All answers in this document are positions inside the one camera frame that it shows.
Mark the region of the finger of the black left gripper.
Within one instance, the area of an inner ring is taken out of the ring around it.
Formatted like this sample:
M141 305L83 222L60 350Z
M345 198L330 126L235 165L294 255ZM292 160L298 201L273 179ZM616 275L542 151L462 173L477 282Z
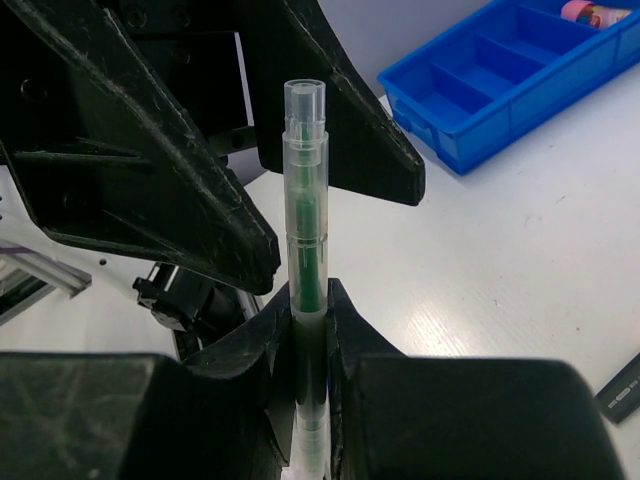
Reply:
M426 168L416 149L384 110L341 46L315 1L260 1L258 17L267 34L257 109L262 166L281 172L285 127L284 84L321 80L326 86L329 183L351 192L416 206L426 191Z

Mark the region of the orange capped black highlighter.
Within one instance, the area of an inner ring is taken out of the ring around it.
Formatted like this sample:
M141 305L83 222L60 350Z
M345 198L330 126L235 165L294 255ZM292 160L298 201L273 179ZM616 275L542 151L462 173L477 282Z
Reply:
M639 410L640 354L630 360L595 396L600 412L620 425Z

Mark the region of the pink capped pencil tube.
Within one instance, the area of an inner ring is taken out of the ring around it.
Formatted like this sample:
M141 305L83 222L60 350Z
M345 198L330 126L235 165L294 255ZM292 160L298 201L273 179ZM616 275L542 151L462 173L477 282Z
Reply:
M560 11L567 21L604 30L624 20L632 14L631 10L597 5L592 1L568 1Z

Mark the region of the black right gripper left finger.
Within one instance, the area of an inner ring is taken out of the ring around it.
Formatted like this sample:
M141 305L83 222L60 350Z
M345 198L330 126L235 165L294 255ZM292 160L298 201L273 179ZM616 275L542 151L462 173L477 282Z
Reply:
M276 479L294 423L289 291L184 362L5 353L5 479Z

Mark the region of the blue plastic compartment bin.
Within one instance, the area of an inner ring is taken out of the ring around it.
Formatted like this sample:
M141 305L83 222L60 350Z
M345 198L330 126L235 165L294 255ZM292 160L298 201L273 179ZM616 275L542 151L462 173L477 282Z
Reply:
M600 30L562 1L493 1L383 70L394 120L464 175L639 61L639 4Z

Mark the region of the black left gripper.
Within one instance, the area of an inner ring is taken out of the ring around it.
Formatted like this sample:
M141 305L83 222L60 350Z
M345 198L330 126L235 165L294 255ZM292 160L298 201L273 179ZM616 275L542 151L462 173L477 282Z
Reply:
M1 158L31 220L66 246L269 292L276 234L206 139L281 164L293 5L3 2Z

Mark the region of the green gel pen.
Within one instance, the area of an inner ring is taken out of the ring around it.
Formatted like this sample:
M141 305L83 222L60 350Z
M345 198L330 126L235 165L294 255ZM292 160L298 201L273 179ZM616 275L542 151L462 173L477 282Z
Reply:
M296 362L296 428L304 479L326 472L328 167L326 85L284 84L282 135L288 287Z

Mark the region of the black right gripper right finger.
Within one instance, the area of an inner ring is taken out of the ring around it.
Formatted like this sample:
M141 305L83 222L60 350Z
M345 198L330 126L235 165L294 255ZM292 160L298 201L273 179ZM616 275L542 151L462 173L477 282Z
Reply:
M583 377L550 359L411 357L329 282L336 479L620 479Z

